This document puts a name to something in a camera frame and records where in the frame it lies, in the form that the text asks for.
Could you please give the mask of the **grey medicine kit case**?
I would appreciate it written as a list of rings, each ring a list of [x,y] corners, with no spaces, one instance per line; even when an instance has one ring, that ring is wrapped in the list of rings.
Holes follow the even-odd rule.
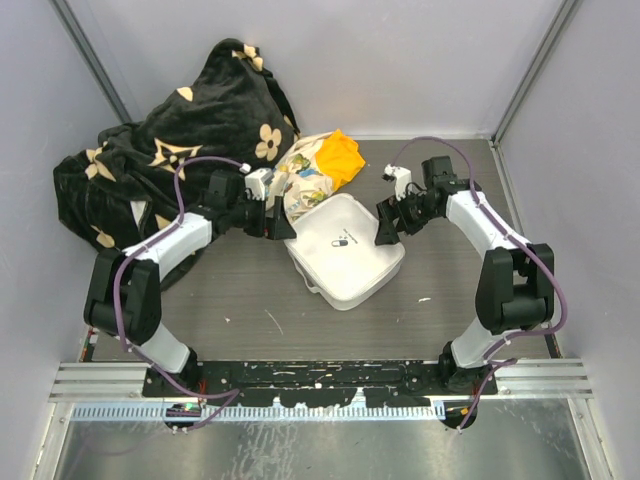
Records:
[[[404,246],[377,246],[378,219],[350,194],[336,194],[293,224],[285,246],[307,289],[334,309],[362,304],[399,272]]]

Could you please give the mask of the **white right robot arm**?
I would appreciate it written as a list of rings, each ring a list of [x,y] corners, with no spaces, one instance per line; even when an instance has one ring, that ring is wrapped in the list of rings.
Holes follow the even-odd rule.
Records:
[[[404,167],[388,164],[383,179],[394,193],[376,206],[379,219],[375,243],[399,243],[430,221],[455,225],[480,255],[482,266],[475,293],[475,317],[463,334],[439,355],[437,381],[449,393],[466,390],[489,368],[495,353],[511,335],[526,333],[554,314],[550,275],[554,253],[546,244],[532,244],[517,234],[488,203],[479,185],[461,179],[449,157],[422,163],[422,185]]]

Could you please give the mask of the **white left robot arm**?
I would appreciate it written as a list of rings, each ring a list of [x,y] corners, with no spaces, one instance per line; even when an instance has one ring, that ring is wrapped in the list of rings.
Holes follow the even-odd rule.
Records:
[[[271,193],[273,177],[267,168],[216,171],[200,201],[183,207],[168,226],[123,251],[104,250],[96,258],[85,323],[159,367],[165,385],[178,396],[197,390],[201,370],[195,351],[162,322],[161,283],[188,256],[232,228],[255,238],[295,238],[282,197]]]

